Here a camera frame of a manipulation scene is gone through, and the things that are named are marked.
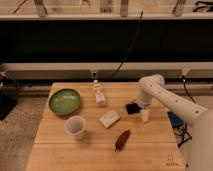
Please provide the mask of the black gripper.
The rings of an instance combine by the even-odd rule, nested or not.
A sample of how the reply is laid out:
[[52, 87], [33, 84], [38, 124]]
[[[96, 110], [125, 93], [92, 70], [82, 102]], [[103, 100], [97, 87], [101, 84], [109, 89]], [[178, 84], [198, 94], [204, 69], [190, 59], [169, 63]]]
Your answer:
[[[139, 113], [141, 108], [136, 103], [129, 103], [126, 105], [126, 110], [128, 114]], [[144, 123], [149, 121], [149, 109], [142, 110], [142, 121]]]

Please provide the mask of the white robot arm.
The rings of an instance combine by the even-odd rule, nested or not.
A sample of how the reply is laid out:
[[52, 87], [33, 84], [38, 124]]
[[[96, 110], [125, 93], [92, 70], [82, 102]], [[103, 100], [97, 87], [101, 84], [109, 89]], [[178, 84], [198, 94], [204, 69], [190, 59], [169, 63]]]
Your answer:
[[195, 104], [164, 88], [160, 74], [139, 79], [139, 94], [134, 103], [144, 109], [153, 98], [192, 127], [187, 171], [213, 171], [213, 109]]

